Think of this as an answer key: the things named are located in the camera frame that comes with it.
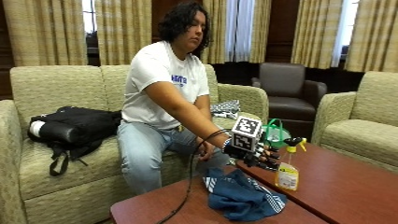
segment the jeans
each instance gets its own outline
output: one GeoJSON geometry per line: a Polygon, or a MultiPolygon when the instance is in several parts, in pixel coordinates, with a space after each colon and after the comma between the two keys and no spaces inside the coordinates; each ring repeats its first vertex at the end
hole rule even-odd
{"type": "MultiPolygon", "coordinates": [[[[161,154],[165,150],[190,155],[197,147],[197,136],[183,129],[158,130],[141,122],[121,123],[117,131],[122,156],[122,173],[127,186],[137,194],[161,187],[161,154]]],[[[197,172],[208,167],[222,168],[228,156],[214,148],[208,161],[198,161],[197,172]]]]}

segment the wall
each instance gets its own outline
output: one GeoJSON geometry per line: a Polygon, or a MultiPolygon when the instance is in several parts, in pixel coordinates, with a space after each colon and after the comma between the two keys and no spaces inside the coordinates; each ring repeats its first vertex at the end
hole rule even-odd
{"type": "MultiPolygon", "coordinates": [[[[9,69],[13,67],[11,51],[9,44],[9,33],[5,23],[2,0],[0,4],[0,100],[9,99],[9,69]]],[[[159,40],[157,24],[165,12],[182,0],[151,0],[151,41],[159,40]]],[[[288,63],[294,45],[294,29],[298,12],[296,0],[272,0],[270,15],[270,30],[267,37],[264,62],[288,63]]],[[[87,53],[90,64],[99,65],[98,54],[87,53]]],[[[250,85],[251,77],[258,77],[256,63],[226,63],[212,64],[218,82],[250,85]]],[[[330,92],[355,91],[363,73],[351,73],[340,68],[310,69],[307,68],[307,79],[322,81],[328,86],[330,92]]]]}
{"type": "MultiPolygon", "coordinates": [[[[294,31],[299,1],[272,0],[264,62],[288,63],[294,47],[294,31]]],[[[251,85],[258,77],[256,63],[212,64],[218,82],[251,85]]],[[[326,83],[328,92],[355,91],[363,73],[347,72],[343,62],[338,68],[306,68],[306,79],[326,83]]]]}

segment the wooden coffee table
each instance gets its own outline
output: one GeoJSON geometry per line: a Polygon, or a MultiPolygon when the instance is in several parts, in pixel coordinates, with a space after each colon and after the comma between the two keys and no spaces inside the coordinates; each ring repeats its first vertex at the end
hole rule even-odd
{"type": "MultiPolygon", "coordinates": [[[[224,172],[235,168],[227,166],[224,172]]],[[[187,180],[182,180],[161,189],[155,189],[143,195],[114,203],[110,207],[110,216],[114,223],[157,223],[177,208],[187,187],[187,180]]],[[[218,224],[218,223],[294,223],[315,224],[326,223],[294,202],[287,201],[282,212],[272,217],[264,217],[255,222],[232,222],[222,216],[222,213],[207,206],[208,192],[199,177],[193,178],[191,191],[185,206],[166,223],[218,224]]]]}
{"type": "Polygon", "coordinates": [[[274,185],[274,172],[240,161],[236,167],[330,223],[398,223],[398,175],[322,147],[306,144],[306,149],[296,148],[292,159],[296,191],[274,185]]]}

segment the black bag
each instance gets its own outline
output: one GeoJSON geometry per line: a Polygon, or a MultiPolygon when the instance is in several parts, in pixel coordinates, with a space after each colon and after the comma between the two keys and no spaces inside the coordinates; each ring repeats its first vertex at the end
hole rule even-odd
{"type": "Polygon", "coordinates": [[[62,106],[53,114],[30,118],[29,139],[46,143],[53,151],[50,175],[61,175],[66,171],[69,159],[86,165],[79,158],[99,147],[107,136],[115,134],[121,119],[121,111],[109,112],[74,106],[62,106]],[[62,156],[57,172],[54,168],[62,156]]]}

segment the green armchair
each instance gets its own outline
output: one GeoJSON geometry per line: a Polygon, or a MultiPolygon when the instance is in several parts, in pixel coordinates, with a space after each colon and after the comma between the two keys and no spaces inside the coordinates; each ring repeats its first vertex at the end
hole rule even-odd
{"type": "Polygon", "coordinates": [[[358,91],[326,94],[312,144],[398,173],[398,73],[367,72],[358,91]]]}

